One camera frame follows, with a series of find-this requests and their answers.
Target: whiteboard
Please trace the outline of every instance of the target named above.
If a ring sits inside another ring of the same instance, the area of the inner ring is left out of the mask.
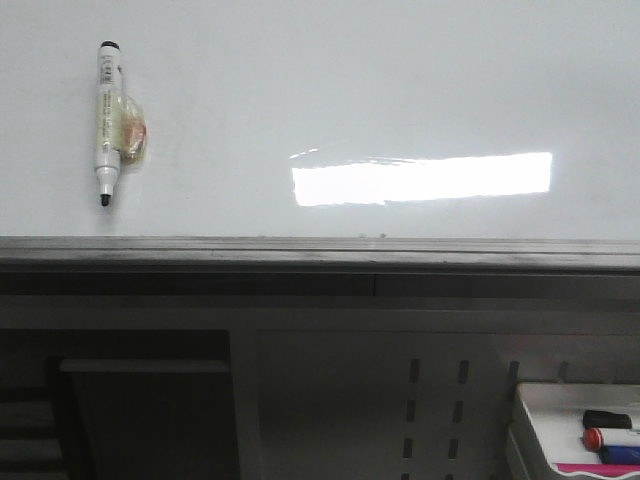
[[[3,0],[0,235],[637,240],[638,25],[637,0]],[[104,40],[150,135],[108,208]]]

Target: white plastic tray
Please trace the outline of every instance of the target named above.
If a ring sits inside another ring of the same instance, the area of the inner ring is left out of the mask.
[[[507,442],[507,457],[514,475],[520,478],[522,472],[527,472],[527,476],[536,480],[612,478],[592,473],[563,473],[554,465],[600,463],[598,455],[582,445],[582,415],[587,409],[637,416],[640,386],[520,384]],[[615,478],[640,478],[640,472]]]

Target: whiteboard marker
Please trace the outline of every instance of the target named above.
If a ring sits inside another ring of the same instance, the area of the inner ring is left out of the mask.
[[[609,445],[600,450],[600,460],[606,465],[640,465],[640,448]]]
[[[640,447],[640,430],[623,428],[588,428],[582,437],[585,447],[597,452],[603,447]]]
[[[103,207],[109,205],[120,174],[124,101],[120,47],[102,42],[98,50],[98,144],[95,170]]]

